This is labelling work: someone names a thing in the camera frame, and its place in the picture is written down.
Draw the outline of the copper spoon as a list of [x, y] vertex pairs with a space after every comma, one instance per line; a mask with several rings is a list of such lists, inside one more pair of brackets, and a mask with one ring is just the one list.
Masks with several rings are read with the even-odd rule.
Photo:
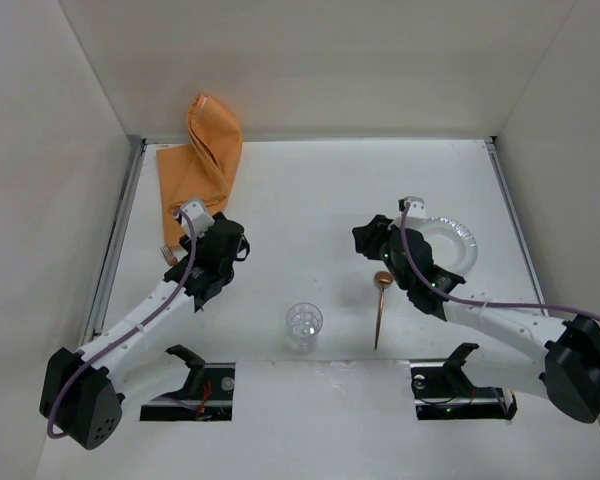
[[374, 275], [374, 282], [379, 290], [379, 299], [376, 313], [376, 324], [375, 324], [375, 336], [374, 336], [374, 349], [377, 350], [379, 346], [379, 338], [382, 325], [382, 317], [384, 312], [385, 304], [385, 291], [393, 284], [393, 276], [388, 271], [378, 271]]

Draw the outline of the copper fork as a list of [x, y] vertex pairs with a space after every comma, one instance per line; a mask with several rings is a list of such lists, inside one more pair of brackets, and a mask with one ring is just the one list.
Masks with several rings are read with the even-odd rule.
[[169, 266], [173, 267], [178, 264], [178, 262], [179, 262], [178, 258], [175, 256], [173, 251], [167, 245], [162, 246], [160, 248], [160, 252], [163, 256], [163, 259]]

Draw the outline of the white round plate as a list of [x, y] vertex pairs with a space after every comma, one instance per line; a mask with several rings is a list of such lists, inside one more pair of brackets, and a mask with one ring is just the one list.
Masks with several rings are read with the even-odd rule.
[[471, 231], [448, 217], [409, 218], [407, 227], [419, 231], [432, 248], [434, 263], [465, 277], [478, 258], [478, 246]]

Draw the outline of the orange cloth placemat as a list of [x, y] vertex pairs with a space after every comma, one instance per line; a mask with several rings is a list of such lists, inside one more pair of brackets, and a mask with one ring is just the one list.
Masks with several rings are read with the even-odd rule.
[[186, 202], [202, 200], [211, 215], [225, 209], [243, 146], [239, 120], [211, 96], [199, 95], [185, 124], [190, 143], [157, 152], [164, 243], [170, 248], [184, 234], [173, 214]]

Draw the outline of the clear drinking glass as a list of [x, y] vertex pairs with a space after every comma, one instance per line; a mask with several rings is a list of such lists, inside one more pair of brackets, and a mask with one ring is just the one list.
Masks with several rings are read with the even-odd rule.
[[297, 303], [286, 314], [286, 342], [297, 353], [311, 352], [323, 327], [320, 309], [311, 303]]

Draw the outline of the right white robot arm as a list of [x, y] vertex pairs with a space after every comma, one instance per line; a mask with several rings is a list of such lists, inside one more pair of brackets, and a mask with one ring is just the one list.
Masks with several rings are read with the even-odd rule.
[[500, 380], [547, 398], [559, 411], [582, 422], [600, 415], [599, 319], [577, 312], [570, 321], [536, 317], [534, 304], [461, 299], [452, 290], [463, 277], [433, 262], [424, 236], [378, 215], [352, 231], [357, 253], [384, 263], [397, 286], [425, 315], [479, 331], [526, 355], [529, 367], [495, 367]]

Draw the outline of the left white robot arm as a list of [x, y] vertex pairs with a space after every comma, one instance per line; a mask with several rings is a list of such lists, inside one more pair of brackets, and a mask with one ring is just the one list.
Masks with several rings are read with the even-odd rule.
[[181, 344], [168, 345], [178, 309], [195, 312], [234, 278], [250, 245], [241, 224], [218, 213], [183, 209], [186, 255], [154, 290], [113, 328], [76, 351], [57, 350], [49, 359], [39, 411], [50, 439], [69, 437], [86, 450], [102, 445], [124, 413], [173, 392], [209, 398], [205, 361]]

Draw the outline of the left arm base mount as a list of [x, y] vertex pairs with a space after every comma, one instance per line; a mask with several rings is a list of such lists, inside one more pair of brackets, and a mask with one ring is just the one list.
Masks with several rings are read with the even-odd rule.
[[185, 362], [189, 373], [179, 390], [141, 407], [141, 422], [225, 422], [232, 420], [235, 363], [207, 363], [177, 345], [167, 350]]

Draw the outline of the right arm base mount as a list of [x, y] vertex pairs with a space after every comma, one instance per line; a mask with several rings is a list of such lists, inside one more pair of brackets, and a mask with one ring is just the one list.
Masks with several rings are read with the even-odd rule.
[[515, 393], [476, 387], [462, 371], [475, 343], [462, 343], [446, 359], [410, 363], [411, 390], [419, 421], [504, 420], [518, 411]]

